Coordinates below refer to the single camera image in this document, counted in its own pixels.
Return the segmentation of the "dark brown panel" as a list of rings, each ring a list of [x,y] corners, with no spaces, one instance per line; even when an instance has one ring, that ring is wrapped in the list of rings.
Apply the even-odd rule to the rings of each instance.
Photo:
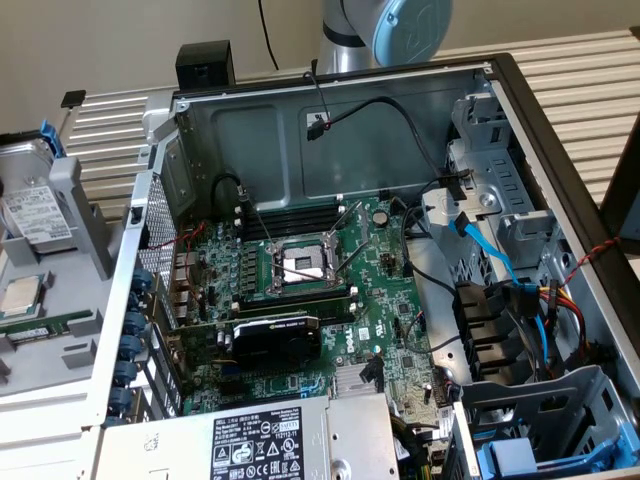
[[[640,112],[614,170],[600,213],[612,234],[640,243]]]

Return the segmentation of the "small black box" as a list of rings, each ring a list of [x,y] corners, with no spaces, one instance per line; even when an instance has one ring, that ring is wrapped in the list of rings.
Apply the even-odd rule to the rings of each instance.
[[[181,90],[234,86],[231,42],[217,40],[182,45],[175,60],[175,71]]]

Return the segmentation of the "blue drive caddy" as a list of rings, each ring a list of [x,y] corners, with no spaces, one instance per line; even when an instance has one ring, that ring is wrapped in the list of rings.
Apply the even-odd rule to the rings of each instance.
[[[612,381],[598,366],[559,379],[517,386],[483,381],[466,385],[453,406],[443,480],[482,480],[476,453],[492,441],[523,438],[537,462],[587,453],[615,439],[629,422]],[[640,480],[640,465],[559,479]]]

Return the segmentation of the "silver CPU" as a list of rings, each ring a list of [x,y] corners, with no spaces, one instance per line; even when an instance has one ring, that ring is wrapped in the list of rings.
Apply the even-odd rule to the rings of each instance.
[[[0,318],[34,313],[40,297],[42,282],[42,275],[11,280],[0,300]]]

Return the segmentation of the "grey parts rack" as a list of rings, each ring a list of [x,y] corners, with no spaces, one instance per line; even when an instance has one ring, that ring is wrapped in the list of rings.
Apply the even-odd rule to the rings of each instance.
[[[0,318],[52,317],[91,310],[93,317],[73,320],[70,333],[14,343],[0,334],[0,398],[63,385],[90,376],[100,340],[123,229],[110,225],[89,201],[73,157],[59,158],[51,186],[63,196],[74,225],[73,249],[35,253],[23,238],[12,238],[0,221],[0,300],[11,280],[42,275],[42,289],[32,314]]]

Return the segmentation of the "empty blue disk carrier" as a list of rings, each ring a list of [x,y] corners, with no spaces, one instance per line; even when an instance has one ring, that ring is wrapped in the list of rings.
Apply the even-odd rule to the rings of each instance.
[[[537,462],[523,438],[492,441],[476,453],[482,480],[546,480],[626,469],[640,465],[640,438],[629,422],[615,439],[594,444],[587,453]]]

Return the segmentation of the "CPU socket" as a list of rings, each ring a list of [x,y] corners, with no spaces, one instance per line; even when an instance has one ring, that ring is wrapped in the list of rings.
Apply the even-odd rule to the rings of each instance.
[[[346,284],[339,272],[339,240],[335,231],[275,240],[265,246],[264,254],[267,295],[316,293]]]

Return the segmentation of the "silver heat sink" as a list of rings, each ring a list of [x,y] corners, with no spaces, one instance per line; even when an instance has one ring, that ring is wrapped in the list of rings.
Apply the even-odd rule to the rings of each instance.
[[[374,381],[367,383],[360,376],[364,364],[344,365],[336,368],[334,394],[336,398],[371,395],[377,392]]]

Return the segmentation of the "black plastic shroud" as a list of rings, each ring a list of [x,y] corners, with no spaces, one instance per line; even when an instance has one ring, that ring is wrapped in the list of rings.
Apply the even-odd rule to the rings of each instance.
[[[515,386],[532,378],[525,337],[498,289],[460,282],[453,311],[473,381]]]

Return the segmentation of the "hard disk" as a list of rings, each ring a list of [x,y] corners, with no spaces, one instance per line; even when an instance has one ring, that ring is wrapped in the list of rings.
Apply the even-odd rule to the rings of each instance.
[[[0,135],[0,221],[12,238],[25,239],[40,255],[75,247],[74,221],[51,186],[54,162],[65,156],[55,127]]]

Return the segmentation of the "green RAM stick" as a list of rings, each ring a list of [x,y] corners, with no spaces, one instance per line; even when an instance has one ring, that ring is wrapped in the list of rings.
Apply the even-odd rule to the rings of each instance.
[[[49,339],[69,334],[71,321],[92,317],[91,310],[82,310],[52,317],[0,319],[0,334],[5,334],[14,343]]]

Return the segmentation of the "green motherboard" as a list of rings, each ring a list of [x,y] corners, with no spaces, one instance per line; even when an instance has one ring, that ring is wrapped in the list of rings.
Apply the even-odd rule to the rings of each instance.
[[[273,212],[262,219],[273,242],[323,233],[357,201]],[[269,241],[255,215],[187,231],[173,274],[173,307],[179,325],[171,335],[182,327],[302,313],[320,319],[323,350],[318,360],[302,367],[266,370],[189,367],[170,351],[183,383],[184,414],[324,395],[336,398],[336,368],[364,364],[361,378],[374,381],[376,393],[386,395],[396,416],[408,423],[436,424],[438,410],[448,400],[433,360],[442,344],[428,338],[426,307],[402,246],[418,233],[414,219],[402,217],[397,200],[369,197],[361,201],[368,217],[369,244],[340,272],[346,284],[330,291],[284,297],[264,292],[264,248]],[[389,216],[384,228],[372,221],[378,210]],[[336,233],[343,242],[344,260],[361,240],[355,214]]]

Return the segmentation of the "black graphics card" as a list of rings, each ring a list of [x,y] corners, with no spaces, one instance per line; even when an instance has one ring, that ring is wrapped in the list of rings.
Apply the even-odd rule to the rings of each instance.
[[[189,367],[298,368],[318,360],[323,350],[320,319],[302,313],[182,327],[167,340]]]

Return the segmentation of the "grey power supply unit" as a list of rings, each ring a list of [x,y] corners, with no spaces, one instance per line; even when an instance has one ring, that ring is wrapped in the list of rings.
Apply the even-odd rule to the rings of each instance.
[[[381,394],[326,396],[106,430],[95,480],[398,480]]]

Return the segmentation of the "metal locking lever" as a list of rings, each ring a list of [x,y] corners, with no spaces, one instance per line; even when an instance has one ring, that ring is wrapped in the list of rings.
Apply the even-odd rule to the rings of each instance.
[[[334,281],[339,282],[339,273],[358,257],[358,255],[369,244],[369,240],[370,238],[368,235],[363,235],[360,243],[356,245],[355,250],[349,253],[344,260],[341,260],[342,239],[337,233],[332,236],[331,270],[332,279]]]
[[[270,251],[274,252],[275,251],[275,245],[274,245],[273,239],[272,239],[272,237],[271,237],[271,235],[270,235],[270,233],[269,233],[269,231],[268,231],[268,229],[267,229],[267,227],[266,227],[266,225],[265,225],[265,223],[264,223],[264,221],[263,221],[258,209],[256,208],[256,206],[254,205],[253,201],[251,200],[250,195],[248,193],[248,190],[242,184],[240,184],[238,186],[238,194],[239,194],[240,201],[243,204],[247,204],[250,207],[250,209],[253,212],[253,214],[255,215],[256,219],[258,220],[258,222],[259,222],[259,224],[260,224],[260,226],[261,226],[261,228],[263,230],[263,233],[265,234],[266,238],[269,241],[269,249],[270,249]]]

